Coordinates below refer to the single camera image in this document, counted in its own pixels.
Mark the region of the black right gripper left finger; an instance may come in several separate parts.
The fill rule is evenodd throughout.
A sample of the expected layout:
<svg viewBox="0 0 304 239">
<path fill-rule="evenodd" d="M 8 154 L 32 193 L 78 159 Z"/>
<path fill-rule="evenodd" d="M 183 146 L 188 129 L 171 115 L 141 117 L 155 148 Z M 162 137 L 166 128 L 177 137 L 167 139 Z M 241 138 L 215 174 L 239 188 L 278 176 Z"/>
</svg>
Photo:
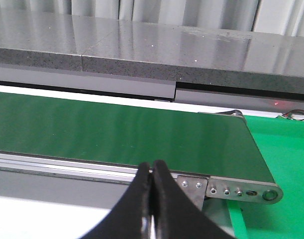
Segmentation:
<svg viewBox="0 0 304 239">
<path fill-rule="evenodd" d="M 149 164 L 138 167 L 136 175 L 117 204 L 83 239 L 149 239 L 150 238 L 150 172 Z"/>
</svg>

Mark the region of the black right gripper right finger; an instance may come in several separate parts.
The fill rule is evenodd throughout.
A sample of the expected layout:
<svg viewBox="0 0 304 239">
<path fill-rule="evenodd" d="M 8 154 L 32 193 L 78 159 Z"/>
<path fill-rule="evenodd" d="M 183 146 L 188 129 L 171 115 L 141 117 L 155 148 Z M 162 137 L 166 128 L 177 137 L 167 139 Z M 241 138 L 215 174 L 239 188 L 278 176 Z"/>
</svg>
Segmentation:
<svg viewBox="0 0 304 239">
<path fill-rule="evenodd" d="M 152 181 L 156 238 L 233 238 L 192 203 L 175 182 L 163 160 L 154 162 Z"/>
</svg>

